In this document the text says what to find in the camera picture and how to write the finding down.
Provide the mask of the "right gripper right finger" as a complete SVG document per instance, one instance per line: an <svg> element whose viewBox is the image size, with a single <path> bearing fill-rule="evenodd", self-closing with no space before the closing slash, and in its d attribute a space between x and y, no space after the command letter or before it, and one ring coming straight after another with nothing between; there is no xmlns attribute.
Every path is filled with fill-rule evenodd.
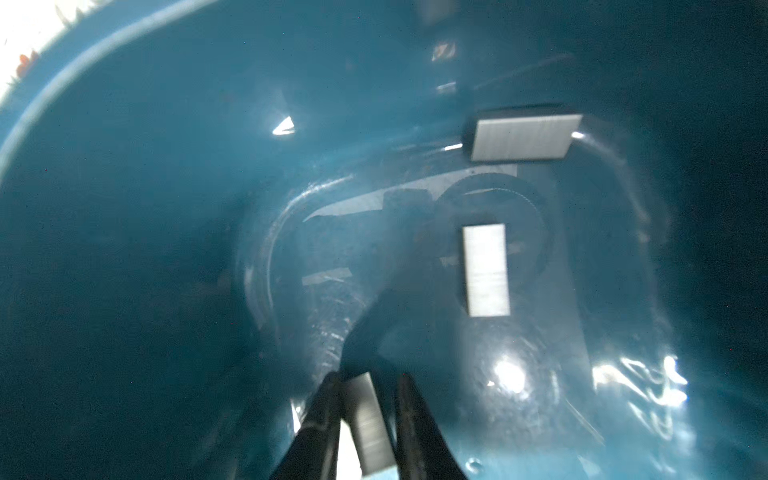
<svg viewBox="0 0 768 480"><path fill-rule="evenodd" d="M407 373L397 381L395 410L400 479L466 479L414 379Z"/></svg>

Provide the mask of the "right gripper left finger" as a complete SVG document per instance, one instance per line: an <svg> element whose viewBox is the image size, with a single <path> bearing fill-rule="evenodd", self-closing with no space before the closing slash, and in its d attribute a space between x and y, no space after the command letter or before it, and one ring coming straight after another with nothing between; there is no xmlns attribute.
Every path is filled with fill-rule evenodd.
<svg viewBox="0 0 768 480"><path fill-rule="evenodd" d="M270 476L278 479L333 480L337 475L343 383L328 373L280 464Z"/></svg>

